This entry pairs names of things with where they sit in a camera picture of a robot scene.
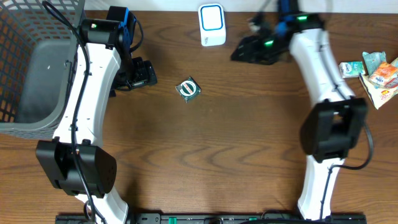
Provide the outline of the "green Zam-Buk tin box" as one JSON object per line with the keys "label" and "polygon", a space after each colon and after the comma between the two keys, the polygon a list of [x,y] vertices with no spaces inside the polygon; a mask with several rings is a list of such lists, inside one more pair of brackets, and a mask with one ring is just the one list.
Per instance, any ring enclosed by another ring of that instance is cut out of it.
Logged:
{"label": "green Zam-Buk tin box", "polygon": [[193,100],[202,91],[198,83],[192,77],[188,77],[186,80],[178,84],[175,89],[186,103]]}

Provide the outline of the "small teal tissue packet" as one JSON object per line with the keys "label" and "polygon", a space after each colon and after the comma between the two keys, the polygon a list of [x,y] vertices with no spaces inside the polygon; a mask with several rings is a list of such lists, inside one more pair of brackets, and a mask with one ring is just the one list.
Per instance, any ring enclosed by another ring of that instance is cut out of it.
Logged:
{"label": "small teal tissue packet", "polygon": [[365,75],[365,69],[362,62],[341,62],[339,64],[340,74],[343,78],[358,78]]}

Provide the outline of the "teal snack packet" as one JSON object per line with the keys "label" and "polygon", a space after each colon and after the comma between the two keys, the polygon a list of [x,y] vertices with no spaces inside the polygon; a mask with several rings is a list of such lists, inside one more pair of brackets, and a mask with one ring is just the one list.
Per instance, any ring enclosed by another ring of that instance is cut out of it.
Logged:
{"label": "teal snack packet", "polygon": [[385,52],[363,52],[362,56],[368,71],[368,75],[372,75],[381,63],[386,62]]}

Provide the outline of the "orange white small box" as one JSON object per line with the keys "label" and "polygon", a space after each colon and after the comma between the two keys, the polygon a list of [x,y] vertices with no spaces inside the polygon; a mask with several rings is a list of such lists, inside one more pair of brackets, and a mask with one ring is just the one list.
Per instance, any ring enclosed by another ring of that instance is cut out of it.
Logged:
{"label": "orange white small box", "polygon": [[386,86],[397,75],[397,67],[382,62],[380,66],[369,76],[369,81],[380,87]]}

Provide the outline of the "yellow white snack bag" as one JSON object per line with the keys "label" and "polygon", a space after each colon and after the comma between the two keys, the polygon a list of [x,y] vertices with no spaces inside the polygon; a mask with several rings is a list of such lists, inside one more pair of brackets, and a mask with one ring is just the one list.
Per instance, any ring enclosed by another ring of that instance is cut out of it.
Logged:
{"label": "yellow white snack bag", "polygon": [[[390,63],[397,67],[397,58]],[[361,81],[368,97],[371,102],[378,110],[383,104],[387,103],[393,96],[397,94],[397,75],[384,87],[375,85],[369,81],[370,75],[360,75],[359,80]]]}

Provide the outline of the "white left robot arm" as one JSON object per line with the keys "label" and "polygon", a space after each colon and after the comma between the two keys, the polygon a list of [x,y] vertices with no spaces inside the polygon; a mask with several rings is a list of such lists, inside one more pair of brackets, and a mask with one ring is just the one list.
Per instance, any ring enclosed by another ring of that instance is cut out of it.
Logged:
{"label": "white left robot arm", "polygon": [[103,121],[115,91],[155,85],[150,61],[133,57],[141,27],[126,7],[112,6],[105,19],[70,26],[76,37],[76,72],[66,109],[53,137],[41,140],[37,159],[50,183],[83,202],[83,223],[127,223],[129,205],[115,188],[116,159],[103,149]]}

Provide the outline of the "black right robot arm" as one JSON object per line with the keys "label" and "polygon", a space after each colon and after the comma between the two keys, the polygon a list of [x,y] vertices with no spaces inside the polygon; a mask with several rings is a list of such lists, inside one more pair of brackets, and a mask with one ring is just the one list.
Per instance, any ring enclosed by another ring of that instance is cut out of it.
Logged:
{"label": "black right robot arm", "polygon": [[288,53],[308,90],[312,108],[300,128],[306,170],[298,213],[280,222],[365,223],[364,214],[332,213],[331,198],[349,151],[361,133],[371,135],[366,100],[358,98],[341,77],[326,22],[317,13],[303,12],[297,1],[279,1],[277,13],[277,24],[270,27],[264,11],[257,11],[249,21],[252,35],[240,41],[231,60],[272,65]]}

